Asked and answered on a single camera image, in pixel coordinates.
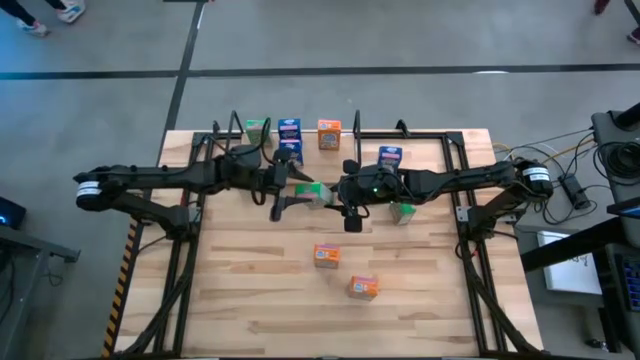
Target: white label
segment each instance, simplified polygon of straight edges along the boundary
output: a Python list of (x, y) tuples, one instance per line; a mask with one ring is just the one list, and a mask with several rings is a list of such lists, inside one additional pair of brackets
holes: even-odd
[(531, 175), (529, 178), (531, 179), (531, 181), (537, 181), (537, 180), (549, 181), (549, 175), (544, 175), (544, 174)]
[(83, 183), (80, 183), (80, 185), (78, 185), (78, 190), (86, 189), (86, 188), (97, 188), (98, 185), (99, 184), (97, 181), (85, 181)]
[(100, 195), (102, 190), (98, 188), (89, 188), (89, 189), (79, 189), (76, 197), (80, 197), (83, 195)]
[(549, 175), (549, 170), (547, 170), (545, 168), (530, 168), (530, 169), (527, 169), (527, 170), (523, 171), (522, 174), (524, 176), (531, 175), (531, 174), (546, 174), (546, 175)]

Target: green juice box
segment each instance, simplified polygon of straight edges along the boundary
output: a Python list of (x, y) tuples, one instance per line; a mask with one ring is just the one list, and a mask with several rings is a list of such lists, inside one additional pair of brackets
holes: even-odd
[(389, 205), (389, 210), (391, 210), (396, 225), (408, 224), (413, 214), (416, 213), (416, 208), (409, 204), (392, 203)]
[(305, 203), (309, 209), (321, 209), (325, 205), (333, 205), (333, 193), (321, 182), (296, 185), (296, 197), (312, 199)]
[[(267, 120), (247, 120), (246, 132), (247, 137), (249, 138), (249, 142), (252, 145), (260, 145), (260, 138), (262, 136), (262, 126), (264, 122)], [(268, 129), (265, 129), (267, 139), (265, 140), (265, 146), (271, 146), (271, 126)]]

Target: juice box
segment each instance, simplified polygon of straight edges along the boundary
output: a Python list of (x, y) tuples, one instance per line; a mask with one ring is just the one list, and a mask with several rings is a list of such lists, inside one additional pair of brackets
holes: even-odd
[(320, 150), (339, 150), (341, 131), (342, 123), (340, 120), (318, 120), (318, 147)]
[(280, 148), (291, 149), (291, 161), (295, 166), (302, 166), (302, 140), (280, 140)]
[(313, 247), (313, 263), (316, 267), (337, 269), (340, 262), (340, 248), (335, 245), (316, 245)]
[(280, 136), (280, 140), (302, 140), (300, 119), (278, 120), (278, 135)]
[(402, 148), (395, 146), (380, 146), (378, 149), (378, 166), (387, 168), (394, 173), (398, 171), (402, 161)]
[(309, 209), (322, 209), (325, 205), (333, 204), (333, 193), (321, 182), (297, 184), (295, 194), (296, 197), (313, 199), (305, 203)]
[(352, 276), (349, 282), (349, 296), (354, 299), (373, 300), (378, 296), (378, 279)]
[[(267, 120), (247, 120), (246, 133), (247, 137), (249, 138), (249, 142), (252, 145), (260, 145), (262, 126), (264, 125), (265, 121)], [(265, 131), (267, 132), (265, 134), (267, 136), (267, 139), (265, 140), (264, 144), (266, 146), (271, 146), (271, 129), (265, 129)]]
[(406, 225), (409, 223), (413, 214), (416, 213), (416, 208), (410, 204), (391, 203), (389, 205), (391, 215), (393, 215), (393, 222), (396, 225)]

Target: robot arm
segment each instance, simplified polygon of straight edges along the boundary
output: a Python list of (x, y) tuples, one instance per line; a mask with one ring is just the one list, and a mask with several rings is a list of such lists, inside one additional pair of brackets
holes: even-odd
[(346, 160), (342, 176), (332, 190), (338, 193), (341, 206), (330, 206), (345, 216), (345, 231), (362, 231), (358, 207), (401, 202), (422, 205), (446, 193), (501, 187), (501, 194), (484, 206), (468, 210), (470, 239), (487, 238), (496, 220), (528, 201), (543, 201), (553, 195), (553, 185), (546, 166), (537, 161), (517, 159), (491, 166), (435, 173), (429, 170), (398, 169), (397, 172), (369, 165), (360, 168)]
[(276, 150), (274, 159), (266, 168), (260, 168), (260, 148), (238, 145), (224, 155), (194, 162), (182, 168), (137, 167), (115, 165), (99, 167), (76, 175), (79, 184), (76, 204), (87, 211), (118, 210), (137, 220), (157, 222), (169, 239), (189, 235), (189, 209), (186, 206), (165, 207), (140, 198), (128, 190), (185, 189), (193, 193), (213, 195), (222, 190), (236, 188), (251, 191), (254, 202), (263, 205), (266, 195), (274, 195), (271, 220), (278, 221), (282, 211), (306, 199), (280, 199), (280, 191), (287, 184), (287, 177), (312, 181), (296, 170), (288, 161), (288, 149)]

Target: floor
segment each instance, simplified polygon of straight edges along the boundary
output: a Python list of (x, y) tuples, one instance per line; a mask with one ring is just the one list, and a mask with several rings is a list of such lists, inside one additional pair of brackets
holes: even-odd
[[(628, 108), (640, 93), (640, 49), (625, 40), (636, 25), (622, 1), (595, 17), (585, 0), (88, 0), (73, 26), (43, 1), (22, 3), (53, 33), (28, 38), (0, 16), (0, 195), (27, 207), (29, 233), (82, 249), (76, 264), (52, 262), (62, 286), (38, 287), (25, 359), (100, 353), (127, 217), (77, 209), (71, 177), (154, 164), (165, 130), (208, 129), (234, 109), (305, 127), (349, 123), (360, 109), (365, 128), (402, 118), (412, 128), (489, 128), (517, 145), (586, 129), (592, 113)], [(589, 159), (580, 182), (604, 184)], [(597, 211), (562, 228), (606, 218), (611, 195), (589, 196)], [(566, 214), (564, 194), (551, 209)], [(534, 213), (522, 223), (543, 224)], [(599, 336), (594, 307), (531, 291), (547, 350), (631, 358), (582, 344)]]

